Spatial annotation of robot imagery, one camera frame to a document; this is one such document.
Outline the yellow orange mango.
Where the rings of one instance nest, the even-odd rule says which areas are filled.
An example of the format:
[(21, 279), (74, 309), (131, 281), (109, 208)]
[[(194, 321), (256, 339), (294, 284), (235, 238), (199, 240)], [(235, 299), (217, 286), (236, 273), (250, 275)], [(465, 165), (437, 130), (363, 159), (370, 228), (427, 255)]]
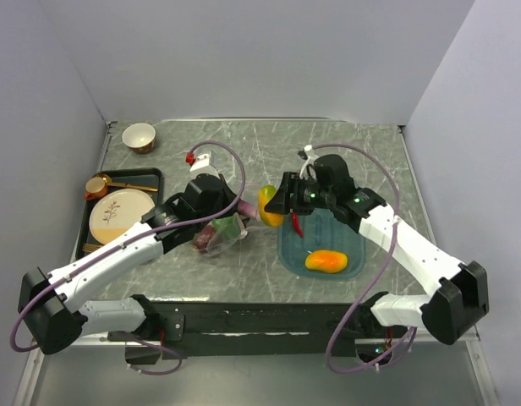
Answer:
[(348, 257), (339, 251), (316, 250), (307, 255), (304, 265), (311, 271), (335, 274), (346, 269)]

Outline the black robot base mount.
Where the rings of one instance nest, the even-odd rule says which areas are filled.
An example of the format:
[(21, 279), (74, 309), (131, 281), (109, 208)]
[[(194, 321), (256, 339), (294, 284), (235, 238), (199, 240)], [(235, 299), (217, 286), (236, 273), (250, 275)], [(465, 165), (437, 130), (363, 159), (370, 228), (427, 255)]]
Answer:
[(152, 302), (143, 295), (89, 301), (54, 327), (44, 354), (76, 339), (105, 333), (129, 342), (131, 365), (160, 355), (177, 361), (201, 356), (322, 354), (348, 309), (345, 304), (225, 304)]

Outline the purple eggplant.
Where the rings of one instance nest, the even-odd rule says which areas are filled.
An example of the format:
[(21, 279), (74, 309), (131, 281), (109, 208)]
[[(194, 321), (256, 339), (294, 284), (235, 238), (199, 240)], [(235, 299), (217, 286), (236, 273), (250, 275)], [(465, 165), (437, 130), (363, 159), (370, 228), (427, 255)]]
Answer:
[(240, 216), (248, 217), (249, 219), (259, 220), (260, 213), (258, 209), (245, 200), (240, 200), (238, 203), (238, 212)]

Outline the clear zip top bag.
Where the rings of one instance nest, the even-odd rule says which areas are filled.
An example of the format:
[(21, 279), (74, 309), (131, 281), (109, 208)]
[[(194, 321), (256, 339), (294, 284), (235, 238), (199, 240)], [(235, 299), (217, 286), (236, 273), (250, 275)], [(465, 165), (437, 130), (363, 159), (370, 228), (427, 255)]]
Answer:
[(194, 236), (191, 244), (198, 254), (205, 257), (220, 255), (247, 236), (246, 228), (251, 220), (259, 219), (257, 209), (247, 209), (230, 217), (211, 220)]

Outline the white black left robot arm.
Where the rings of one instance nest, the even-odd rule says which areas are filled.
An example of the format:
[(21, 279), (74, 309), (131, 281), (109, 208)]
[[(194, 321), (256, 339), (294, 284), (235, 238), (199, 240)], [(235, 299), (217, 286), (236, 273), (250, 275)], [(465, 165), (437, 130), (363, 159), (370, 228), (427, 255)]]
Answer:
[(141, 340), (164, 322), (142, 294), (123, 300), (93, 296), (124, 273), (185, 244), (211, 220), (232, 216), (240, 193), (223, 178), (201, 174), (182, 193), (154, 206), (131, 228), (99, 250), (44, 274), (27, 272), (19, 295), (19, 319), (42, 353), (55, 354), (77, 338), (99, 332), (127, 332)]

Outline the red chili pepper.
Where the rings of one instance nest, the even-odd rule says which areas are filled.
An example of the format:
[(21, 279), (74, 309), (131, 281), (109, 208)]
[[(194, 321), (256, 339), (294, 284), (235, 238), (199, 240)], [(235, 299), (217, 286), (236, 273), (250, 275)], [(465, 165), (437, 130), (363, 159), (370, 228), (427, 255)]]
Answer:
[(298, 236), (300, 236), (300, 238), (303, 238), (304, 232), (303, 232), (302, 228), (300, 227), (299, 216), (295, 212), (291, 213), (291, 222), (293, 224), (293, 229), (296, 232), (296, 234), (298, 234)]

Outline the green bell pepper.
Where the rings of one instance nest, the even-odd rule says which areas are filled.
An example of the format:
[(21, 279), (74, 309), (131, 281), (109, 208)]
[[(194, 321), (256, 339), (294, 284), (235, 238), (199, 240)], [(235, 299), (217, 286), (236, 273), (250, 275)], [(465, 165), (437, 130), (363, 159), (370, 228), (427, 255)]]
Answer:
[(241, 235), (239, 218), (235, 216), (213, 219), (211, 225), (224, 239), (237, 239)]

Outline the dark red apple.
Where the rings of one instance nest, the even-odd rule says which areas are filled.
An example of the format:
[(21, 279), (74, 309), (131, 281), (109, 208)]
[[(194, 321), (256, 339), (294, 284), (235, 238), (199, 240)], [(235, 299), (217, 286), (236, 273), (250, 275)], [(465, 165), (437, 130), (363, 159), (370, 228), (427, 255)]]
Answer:
[(216, 230), (212, 225), (206, 225), (194, 236), (192, 245), (198, 252), (205, 251), (215, 233)]

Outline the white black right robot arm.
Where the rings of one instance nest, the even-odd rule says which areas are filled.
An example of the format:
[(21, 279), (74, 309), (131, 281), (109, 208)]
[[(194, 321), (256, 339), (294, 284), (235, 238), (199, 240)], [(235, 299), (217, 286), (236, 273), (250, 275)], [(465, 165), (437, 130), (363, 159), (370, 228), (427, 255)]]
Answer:
[(375, 191), (354, 183), (339, 155), (318, 157), (305, 172), (304, 177), (285, 172), (265, 212), (308, 216), (326, 209), (358, 235), (392, 252), (424, 290), (422, 295), (381, 292), (368, 299), (359, 307), (366, 335), (379, 337), (390, 326), (417, 327), (452, 345), (488, 313), (485, 268), (443, 252), (411, 228)]

